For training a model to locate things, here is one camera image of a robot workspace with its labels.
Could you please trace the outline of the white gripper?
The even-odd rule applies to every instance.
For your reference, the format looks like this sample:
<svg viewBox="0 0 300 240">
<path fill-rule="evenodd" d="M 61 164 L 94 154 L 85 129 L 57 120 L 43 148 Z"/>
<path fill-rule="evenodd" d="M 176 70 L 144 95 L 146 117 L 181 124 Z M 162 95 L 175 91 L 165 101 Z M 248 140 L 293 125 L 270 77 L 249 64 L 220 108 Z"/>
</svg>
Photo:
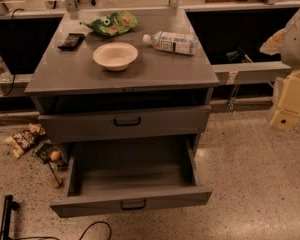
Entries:
<svg viewBox="0 0 300 240">
<path fill-rule="evenodd" d="M 280 29 L 267 39 L 260 47 L 266 55 L 280 53 L 285 30 Z M 300 70 L 293 71 L 282 82 L 278 99 L 274 103 L 274 114 L 270 127 L 278 131 L 291 130 L 300 120 Z"/>
</svg>

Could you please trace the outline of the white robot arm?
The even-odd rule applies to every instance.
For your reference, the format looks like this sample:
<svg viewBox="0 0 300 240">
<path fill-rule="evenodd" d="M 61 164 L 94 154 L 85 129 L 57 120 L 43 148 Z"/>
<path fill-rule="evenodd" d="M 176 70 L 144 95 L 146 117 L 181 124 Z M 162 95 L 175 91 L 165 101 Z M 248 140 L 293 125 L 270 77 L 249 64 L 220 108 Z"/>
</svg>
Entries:
<svg viewBox="0 0 300 240">
<path fill-rule="evenodd" d="M 270 120 L 270 127 L 289 131 L 300 120 L 300 8 L 286 26 L 273 34 L 260 48 L 267 55 L 279 54 L 293 71 L 283 80 L 283 88 Z"/>
</svg>

